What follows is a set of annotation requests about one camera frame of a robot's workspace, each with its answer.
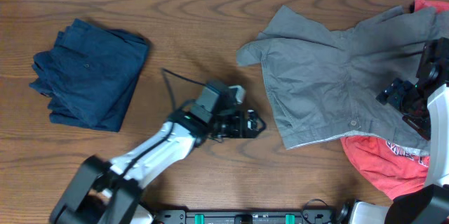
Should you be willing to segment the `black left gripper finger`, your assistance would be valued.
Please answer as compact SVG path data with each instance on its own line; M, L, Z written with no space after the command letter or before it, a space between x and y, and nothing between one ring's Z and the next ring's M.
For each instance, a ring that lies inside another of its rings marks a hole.
M247 138L257 138L261 132L267 128L265 123L253 123L249 122L247 127Z
M247 110L247 115L248 115L248 121L251 121L253 123L263 123L264 122L255 110Z

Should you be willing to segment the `grey shorts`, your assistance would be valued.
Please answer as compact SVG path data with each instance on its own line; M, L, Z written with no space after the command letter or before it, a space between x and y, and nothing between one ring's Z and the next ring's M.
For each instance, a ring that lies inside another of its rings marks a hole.
M377 101L395 79L416 80L427 41L448 35L448 13L401 6L331 31L281 7L257 39L236 53L258 64L283 144L292 149L346 136L377 136L418 156L430 143Z

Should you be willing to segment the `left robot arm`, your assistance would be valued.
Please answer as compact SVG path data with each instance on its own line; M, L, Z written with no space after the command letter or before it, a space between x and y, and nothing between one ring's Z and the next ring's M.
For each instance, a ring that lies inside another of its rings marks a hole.
M130 152L87 158L50 214L51 223L152 223L140 204L143 190L207 138L256 138L266 129L255 110L227 110L204 118L178 109L160 131Z

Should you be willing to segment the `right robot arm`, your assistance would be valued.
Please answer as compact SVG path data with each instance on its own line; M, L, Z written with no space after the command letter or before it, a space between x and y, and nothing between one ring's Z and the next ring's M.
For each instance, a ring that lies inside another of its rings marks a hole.
M355 202L349 223L443 223L448 219L448 39L424 45L417 82L395 79L377 101L389 104L430 142L424 187L400 196L390 207Z

